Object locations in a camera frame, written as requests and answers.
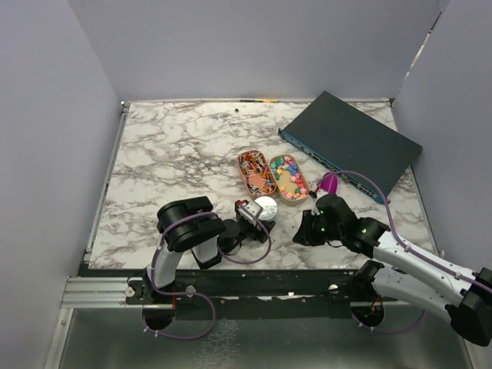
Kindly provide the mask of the purple plastic scoop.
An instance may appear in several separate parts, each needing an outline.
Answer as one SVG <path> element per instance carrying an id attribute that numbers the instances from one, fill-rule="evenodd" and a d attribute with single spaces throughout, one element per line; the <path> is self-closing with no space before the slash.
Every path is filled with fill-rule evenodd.
<path id="1" fill-rule="evenodd" d="M 328 194 L 337 194 L 338 177 L 335 174 L 327 172 L 320 180 L 318 185 L 319 191 L 325 191 Z"/>

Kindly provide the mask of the orange lollipop tray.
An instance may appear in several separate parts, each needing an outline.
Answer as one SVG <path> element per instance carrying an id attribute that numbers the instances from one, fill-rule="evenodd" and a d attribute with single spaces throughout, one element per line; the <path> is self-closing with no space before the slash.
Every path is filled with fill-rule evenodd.
<path id="1" fill-rule="evenodd" d="M 264 154 L 249 150 L 237 156 L 236 163 L 248 195 L 253 198 L 272 196 L 277 190 L 275 177 Z"/>

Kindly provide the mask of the beige star candy tray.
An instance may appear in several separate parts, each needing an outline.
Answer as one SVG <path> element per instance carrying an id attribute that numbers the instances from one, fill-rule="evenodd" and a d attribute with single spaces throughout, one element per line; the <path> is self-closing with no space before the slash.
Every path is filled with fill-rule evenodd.
<path id="1" fill-rule="evenodd" d="M 278 155 L 269 161 L 281 200 L 287 205 L 306 201 L 310 185 L 292 155 Z"/>

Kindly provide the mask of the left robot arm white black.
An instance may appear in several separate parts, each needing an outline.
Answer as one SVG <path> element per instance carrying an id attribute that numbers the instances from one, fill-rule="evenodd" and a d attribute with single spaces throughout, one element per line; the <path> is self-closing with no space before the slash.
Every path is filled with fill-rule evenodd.
<path id="1" fill-rule="evenodd" d="M 278 213 L 277 202 L 268 196 L 234 203 L 235 218 L 221 219 L 208 197 L 173 201 L 157 213 L 161 240 L 140 281 L 128 281 L 128 304 L 166 304 L 182 296 L 194 297 L 195 286 L 177 291 L 176 271 L 183 254 L 190 251 L 201 270 L 209 269 L 250 239 L 272 248 L 271 231 Z"/>

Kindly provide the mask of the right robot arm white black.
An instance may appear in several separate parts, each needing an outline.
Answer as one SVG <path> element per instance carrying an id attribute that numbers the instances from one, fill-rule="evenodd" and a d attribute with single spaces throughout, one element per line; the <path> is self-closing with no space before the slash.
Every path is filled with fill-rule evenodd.
<path id="1" fill-rule="evenodd" d="M 388 225 L 359 218 L 345 200 L 326 194 L 304 211 L 293 241 L 304 246 L 340 242 L 368 257 L 353 279 L 363 301 L 393 298 L 443 318 L 463 339 L 491 343 L 491 270 L 473 271 L 404 241 Z"/>

